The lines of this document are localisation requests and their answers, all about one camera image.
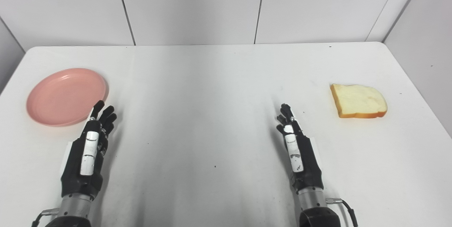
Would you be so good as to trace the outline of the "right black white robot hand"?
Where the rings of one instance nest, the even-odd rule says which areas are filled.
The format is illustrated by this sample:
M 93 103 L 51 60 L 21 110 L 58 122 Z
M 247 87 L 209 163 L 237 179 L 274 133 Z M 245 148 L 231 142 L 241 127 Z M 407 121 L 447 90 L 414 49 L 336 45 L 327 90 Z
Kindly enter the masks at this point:
M 307 137 L 291 106 L 281 104 L 280 114 L 276 117 L 279 124 L 276 129 L 284 137 L 285 147 L 293 172 L 293 188 L 296 193 L 308 187 L 324 189 L 322 171 L 315 157 L 314 149 L 309 137 Z

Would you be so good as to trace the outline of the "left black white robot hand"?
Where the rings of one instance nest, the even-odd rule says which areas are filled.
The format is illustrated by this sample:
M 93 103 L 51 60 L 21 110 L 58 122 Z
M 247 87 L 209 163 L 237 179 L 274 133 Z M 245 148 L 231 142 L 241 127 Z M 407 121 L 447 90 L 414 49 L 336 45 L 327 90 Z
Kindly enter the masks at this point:
M 92 108 L 80 136 L 71 144 L 66 166 L 61 175 L 61 197 L 82 194 L 94 200 L 99 194 L 103 177 L 101 170 L 108 149 L 108 137 L 114 129 L 117 115 L 112 105 L 103 100 Z

